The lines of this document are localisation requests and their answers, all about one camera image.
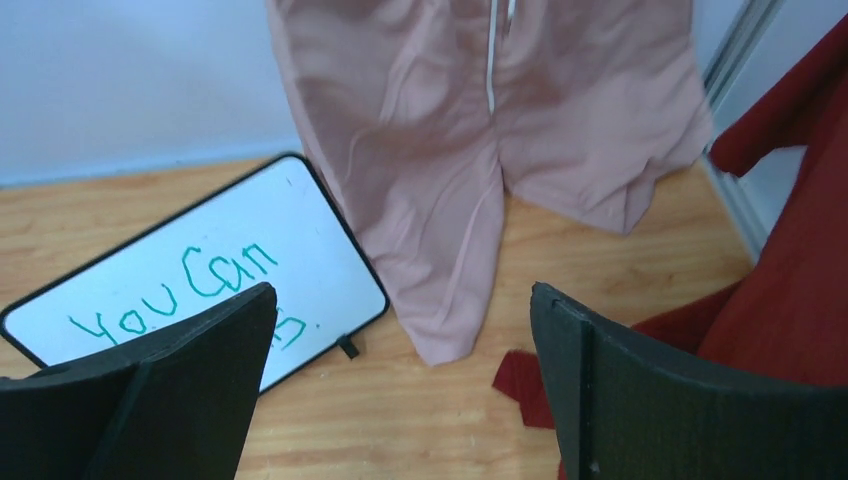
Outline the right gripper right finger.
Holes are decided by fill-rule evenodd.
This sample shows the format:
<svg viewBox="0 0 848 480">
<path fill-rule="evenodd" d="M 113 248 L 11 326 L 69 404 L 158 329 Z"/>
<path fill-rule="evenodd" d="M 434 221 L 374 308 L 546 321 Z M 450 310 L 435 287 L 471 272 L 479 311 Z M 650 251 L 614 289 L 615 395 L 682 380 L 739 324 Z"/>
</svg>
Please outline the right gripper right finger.
<svg viewBox="0 0 848 480">
<path fill-rule="evenodd" d="M 704 360 L 546 283 L 530 323 L 570 479 L 843 479 L 847 391 Z"/>
</svg>

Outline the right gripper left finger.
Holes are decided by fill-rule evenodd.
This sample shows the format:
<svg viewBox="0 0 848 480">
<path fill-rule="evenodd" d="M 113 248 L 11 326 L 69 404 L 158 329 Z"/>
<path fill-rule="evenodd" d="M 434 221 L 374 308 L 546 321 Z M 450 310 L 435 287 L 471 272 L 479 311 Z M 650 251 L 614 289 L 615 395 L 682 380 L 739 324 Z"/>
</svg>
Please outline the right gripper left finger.
<svg viewBox="0 0 848 480">
<path fill-rule="evenodd" d="M 276 323 L 255 285 L 126 343 L 1 382 L 5 479 L 231 479 Z"/>
</svg>

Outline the small black-framed whiteboard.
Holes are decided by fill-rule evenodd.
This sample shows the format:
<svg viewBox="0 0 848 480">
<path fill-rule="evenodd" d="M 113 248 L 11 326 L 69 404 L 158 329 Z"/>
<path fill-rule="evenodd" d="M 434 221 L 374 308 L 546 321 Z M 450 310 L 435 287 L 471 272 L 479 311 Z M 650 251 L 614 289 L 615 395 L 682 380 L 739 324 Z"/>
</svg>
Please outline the small black-framed whiteboard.
<svg viewBox="0 0 848 480">
<path fill-rule="evenodd" d="M 268 390 L 384 315 L 389 298 L 310 161 L 284 153 L 20 298 L 3 337 L 38 366 L 134 340 L 259 283 L 277 295 Z"/>
</svg>

